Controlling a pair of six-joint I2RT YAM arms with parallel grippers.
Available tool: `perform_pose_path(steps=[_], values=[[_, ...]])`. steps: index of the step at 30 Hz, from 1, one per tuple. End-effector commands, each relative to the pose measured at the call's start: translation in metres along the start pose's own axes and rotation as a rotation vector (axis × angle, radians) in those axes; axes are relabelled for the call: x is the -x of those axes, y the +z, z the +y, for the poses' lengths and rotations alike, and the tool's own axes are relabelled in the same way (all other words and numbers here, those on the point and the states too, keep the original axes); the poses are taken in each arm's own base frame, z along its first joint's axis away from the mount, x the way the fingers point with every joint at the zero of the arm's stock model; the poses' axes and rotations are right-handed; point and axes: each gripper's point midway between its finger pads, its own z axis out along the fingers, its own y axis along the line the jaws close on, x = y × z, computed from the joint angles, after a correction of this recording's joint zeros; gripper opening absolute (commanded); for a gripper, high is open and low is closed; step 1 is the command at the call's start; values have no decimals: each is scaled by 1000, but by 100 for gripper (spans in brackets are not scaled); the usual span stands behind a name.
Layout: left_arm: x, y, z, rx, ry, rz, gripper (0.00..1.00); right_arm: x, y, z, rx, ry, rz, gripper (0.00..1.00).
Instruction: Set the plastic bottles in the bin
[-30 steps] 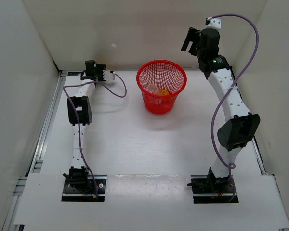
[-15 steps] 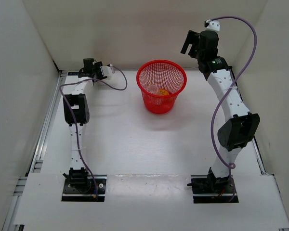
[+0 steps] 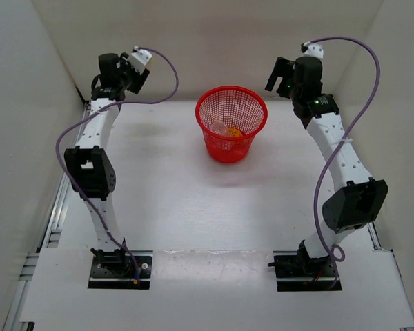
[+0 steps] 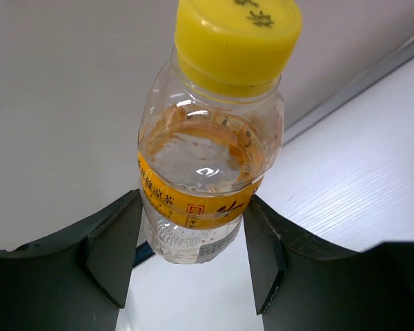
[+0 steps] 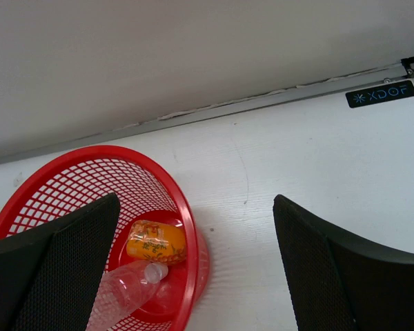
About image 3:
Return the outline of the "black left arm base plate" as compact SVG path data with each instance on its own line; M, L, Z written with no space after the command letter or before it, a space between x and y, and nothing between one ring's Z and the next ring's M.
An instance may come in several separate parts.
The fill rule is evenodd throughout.
M133 251L139 267L139 280L136 270L127 255L124 265L118 261L100 262L92 257L88 278L89 289L149 290L152 274L153 251Z

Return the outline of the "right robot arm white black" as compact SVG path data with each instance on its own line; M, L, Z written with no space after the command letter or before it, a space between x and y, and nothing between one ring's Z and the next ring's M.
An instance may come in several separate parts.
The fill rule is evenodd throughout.
M291 100L325 160L322 172L333 180L334 193L323 204L318 202L320 189L315 189L316 230L297 251L296 267L306 276L315 274L348 235L376 220L388 193L385 180L374 179L357 156L333 96L322 93L322 72L317 57L278 57L265 87Z

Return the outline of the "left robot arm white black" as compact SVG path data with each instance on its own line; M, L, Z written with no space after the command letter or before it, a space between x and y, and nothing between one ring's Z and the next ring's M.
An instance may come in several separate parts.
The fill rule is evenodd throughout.
M64 152L66 168L77 183L75 192L87 205L97 235L91 251L101 267L117 277L137 276L137 262L126 251L112 204L117 178L106 154L113 123L127 92L137 94L145 83L151 53L144 49L130 54L106 53L98 58L100 73L91 83L90 116L76 146Z

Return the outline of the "red mesh plastic bin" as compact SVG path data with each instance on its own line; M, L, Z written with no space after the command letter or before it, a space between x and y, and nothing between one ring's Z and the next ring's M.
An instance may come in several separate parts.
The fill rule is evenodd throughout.
M195 107L209 155L220 163L237 163L264 128L268 108L262 98L241 86L220 86L204 93Z

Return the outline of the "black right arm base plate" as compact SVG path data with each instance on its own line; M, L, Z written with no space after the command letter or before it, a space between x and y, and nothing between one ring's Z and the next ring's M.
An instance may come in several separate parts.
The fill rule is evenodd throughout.
M297 253L274 251L268 267L275 271L278 292L342 291L340 278L335 281L335 265L326 257L315 265L301 267Z

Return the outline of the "orange juice bottle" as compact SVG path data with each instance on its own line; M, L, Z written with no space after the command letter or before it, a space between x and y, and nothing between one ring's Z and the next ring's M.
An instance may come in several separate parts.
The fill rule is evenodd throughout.
M241 130L233 127L228 127L228 136L229 137L242 137L243 133Z

